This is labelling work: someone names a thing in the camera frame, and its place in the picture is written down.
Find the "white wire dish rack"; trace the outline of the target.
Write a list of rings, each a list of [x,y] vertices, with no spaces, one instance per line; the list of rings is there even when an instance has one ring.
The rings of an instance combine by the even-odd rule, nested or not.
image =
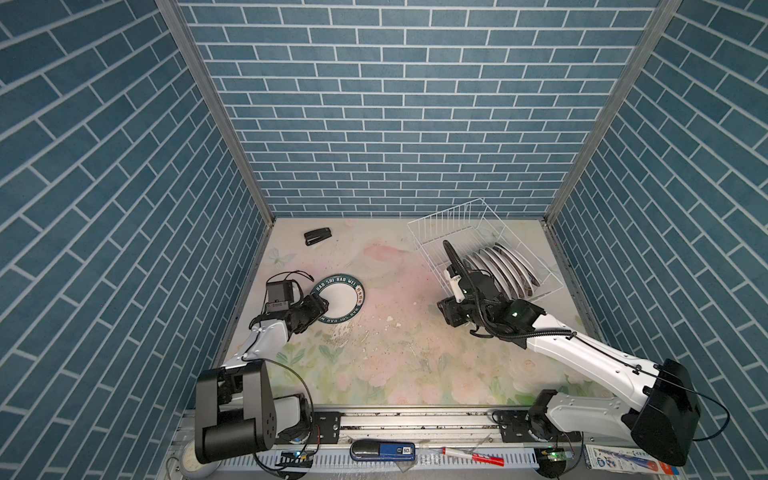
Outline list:
[[[560,276],[482,199],[410,221],[408,228],[448,296],[453,290],[445,242],[452,245],[466,269],[490,275],[509,299],[536,301],[564,288]]]

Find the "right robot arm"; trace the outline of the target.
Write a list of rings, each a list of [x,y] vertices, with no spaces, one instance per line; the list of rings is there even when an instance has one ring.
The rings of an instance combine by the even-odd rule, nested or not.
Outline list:
[[[450,266],[443,276],[451,294],[438,308],[447,324],[470,323],[478,338],[545,355],[611,392],[609,398],[591,398],[541,391],[526,416],[534,437],[553,441],[571,432],[598,434],[631,442],[666,464],[686,464],[701,411],[682,364],[623,353],[531,302],[509,301],[485,272]]]

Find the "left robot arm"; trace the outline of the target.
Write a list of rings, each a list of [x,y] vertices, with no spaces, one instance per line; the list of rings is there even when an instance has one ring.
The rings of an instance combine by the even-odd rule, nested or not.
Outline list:
[[[194,451],[202,464],[271,449],[277,439],[303,440],[314,427],[309,388],[277,398],[269,366],[294,371],[277,354],[294,334],[305,332],[328,310],[328,301],[309,294],[291,304],[270,301],[251,322],[243,347],[222,366],[203,371],[196,383]]]

